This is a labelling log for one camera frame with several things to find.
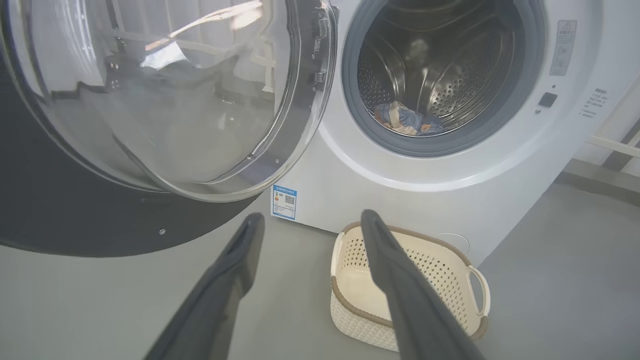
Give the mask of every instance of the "white washing machine body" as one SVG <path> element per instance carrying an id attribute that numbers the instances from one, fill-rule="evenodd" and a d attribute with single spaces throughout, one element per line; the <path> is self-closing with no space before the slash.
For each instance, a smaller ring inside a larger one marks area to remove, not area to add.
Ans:
<path id="1" fill-rule="evenodd" d="M 535 84 L 512 119 L 467 149 L 417 157 L 372 140 L 349 110 L 341 63 L 364 2 L 332 1 L 339 20 L 331 95 L 306 152 L 272 187 L 272 213 L 337 233 L 358 221 L 363 209 L 373 209 L 389 225 L 452 243 L 479 265 L 636 80 L 640 3 L 541 2 L 544 55 Z M 550 75 L 562 38 L 559 25 L 567 21 L 577 25 L 570 64 L 565 75 Z M 557 95 L 551 107 L 539 104 L 547 92 Z M 295 198 L 284 210 L 282 200 L 275 200 L 283 192 Z"/>

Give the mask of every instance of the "washing machine door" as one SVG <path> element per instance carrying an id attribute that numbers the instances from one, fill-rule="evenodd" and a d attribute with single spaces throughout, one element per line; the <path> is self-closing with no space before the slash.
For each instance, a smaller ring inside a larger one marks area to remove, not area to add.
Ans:
<path id="1" fill-rule="evenodd" d="M 301 156 L 335 66 L 327 0 L 1 11 L 0 238 L 35 251 L 138 254 L 223 224 Z"/>

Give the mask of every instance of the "label sticker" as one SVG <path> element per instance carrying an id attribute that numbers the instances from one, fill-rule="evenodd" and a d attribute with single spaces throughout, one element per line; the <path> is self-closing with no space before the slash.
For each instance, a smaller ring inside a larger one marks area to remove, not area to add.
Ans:
<path id="1" fill-rule="evenodd" d="M 598 112 L 602 107 L 607 104 L 609 96 L 607 90 L 596 88 L 589 99 L 584 103 L 582 109 L 580 109 L 580 115 L 587 118 L 593 118 L 598 115 Z"/>
<path id="2" fill-rule="evenodd" d="M 575 30 L 578 27 L 576 20 L 558 21 L 558 34 L 556 35 L 556 50 L 554 61 L 551 63 L 551 75 L 564 76 L 569 68 L 573 43 L 575 42 Z"/>
<path id="3" fill-rule="evenodd" d="M 277 217 L 296 219 L 298 192 L 273 185 L 273 214 Z"/>

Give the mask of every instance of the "white laundry basket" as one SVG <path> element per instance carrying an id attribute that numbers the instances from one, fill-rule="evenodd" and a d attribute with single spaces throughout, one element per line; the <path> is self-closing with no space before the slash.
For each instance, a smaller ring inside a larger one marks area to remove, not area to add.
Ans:
<path id="1" fill-rule="evenodd" d="M 491 306 L 489 287 L 458 249 L 412 231 L 389 230 L 436 290 L 472 340 L 482 337 Z M 470 274 L 479 279 L 483 308 L 478 309 Z M 347 226 L 335 240 L 331 260 L 331 318 L 338 330 L 365 343 L 398 351 L 387 296 L 369 270 L 360 223 Z"/>

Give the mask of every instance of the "stainless steel drum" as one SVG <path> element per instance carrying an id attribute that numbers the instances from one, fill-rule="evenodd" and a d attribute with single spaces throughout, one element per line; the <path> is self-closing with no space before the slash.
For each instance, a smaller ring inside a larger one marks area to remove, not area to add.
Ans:
<path id="1" fill-rule="evenodd" d="M 398 11 L 387 6 L 381 12 L 360 51 L 358 89 L 367 110 L 373 114 L 379 104 L 400 101 L 440 119 L 444 130 L 430 136 L 473 121 L 496 98 L 509 74 L 513 30 L 486 7 L 436 31 L 409 30 L 387 20 Z"/>

